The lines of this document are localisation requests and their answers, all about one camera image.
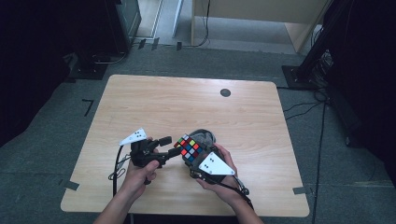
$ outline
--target hand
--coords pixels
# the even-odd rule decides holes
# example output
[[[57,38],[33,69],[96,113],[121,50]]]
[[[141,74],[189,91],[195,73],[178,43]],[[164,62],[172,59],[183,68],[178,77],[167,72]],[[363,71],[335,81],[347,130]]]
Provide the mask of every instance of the hand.
[[[134,201],[145,191],[145,180],[155,179],[155,170],[159,165],[158,161],[151,161],[145,167],[138,168],[130,161],[120,190],[94,223],[123,223]]]
[[[134,202],[145,191],[145,180],[147,179],[148,181],[151,181],[155,179],[157,175],[155,170],[159,165],[160,163],[158,161],[151,161],[145,167],[139,168],[134,166],[134,164],[130,161],[124,182],[122,183],[120,190],[127,192],[129,198]]]
[[[223,156],[225,162],[231,168],[233,168],[233,170],[235,171],[235,176],[238,176],[236,167],[233,164],[233,159],[231,158],[231,153],[219,144],[215,143],[214,145],[219,149],[219,152]],[[202,186],[203,189],[209,189],[209,190],[214,191],[219,196],[219,198],[221,198],[224,202],[226,202],[230,206],[233,206],[236,203],[244,201],[244,199],[237,192],[235,192],[232,189],[226,189],[220,185],[210,185],[202,179],[196,179],[196,181]],[[230,175],[227,175],[221,183],[228,185],[230,187],[233,187],[233,188],[237,188],[237,189],[239,188],[235,179]]]

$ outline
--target white triangular tag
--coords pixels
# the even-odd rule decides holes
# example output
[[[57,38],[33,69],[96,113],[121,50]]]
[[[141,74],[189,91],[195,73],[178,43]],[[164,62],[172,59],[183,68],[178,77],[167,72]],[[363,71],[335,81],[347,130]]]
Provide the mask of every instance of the white triangular tag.
[[[142,128],[140,128],[139,130],[137,130],[133,134],[129,135],[124,140],[120,141],[120,146],[123,146],[123,145],[126,145],[126,144],[130,144],[130,143],[134,143],[134,142],[138,142],[138,141],[146,139],[146,138],[147,138],[147,136],[146,136],[145,131]]]
[[[201,162],[199,168],[210,175],[235,175],[235,171],[214,152]]]

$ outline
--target wooden table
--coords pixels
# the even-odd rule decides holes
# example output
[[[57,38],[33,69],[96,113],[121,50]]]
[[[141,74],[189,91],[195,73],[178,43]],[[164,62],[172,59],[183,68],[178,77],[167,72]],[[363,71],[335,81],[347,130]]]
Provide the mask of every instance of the wooden table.
[[[223,97],[220,90],[231,91]],[[79,155],[61,207],[67,212],[101,212],[112,198],[119,141],[143,127],[149,136],[172,136],[207,129],[231,151],[238,174],[250,190],[259,216],[305,217],[309,208],[302,187],[276,85],[183,77],[110,77]],[[172,145],[159,147],[160,152]],[[129,153],[124,147],[121,156]],[[181,157],[157,171],[157,178],[132,206],[131,213],[233,216],[233,210],[189,176]]]

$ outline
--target table leg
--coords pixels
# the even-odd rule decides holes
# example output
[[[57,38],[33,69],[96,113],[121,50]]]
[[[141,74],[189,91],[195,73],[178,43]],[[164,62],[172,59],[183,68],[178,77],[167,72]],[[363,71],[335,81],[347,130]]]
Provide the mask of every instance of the table leg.
[[[194,46],[194,35],[195,35],[195,0],[192,0],[192,12],[191,12],[191,45]]]
[[[175,33],[176,33],[177,25],[178,25],[178,18],[180,17],[180,12],[181,12],[181,9],[183,8],[183,2],[184,2],[184,0],[178,0],[172,37],[175,37]]]

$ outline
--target rubik's cube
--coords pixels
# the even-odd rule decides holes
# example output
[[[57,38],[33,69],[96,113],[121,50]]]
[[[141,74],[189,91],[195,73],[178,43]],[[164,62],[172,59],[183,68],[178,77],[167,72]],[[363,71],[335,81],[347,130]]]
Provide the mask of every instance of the rubik's cube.
[[[181,155],[189,162],[193,162],[203,151],[203,149],[186,134],[178,139],[175,143],[175,147],[180,147]]]

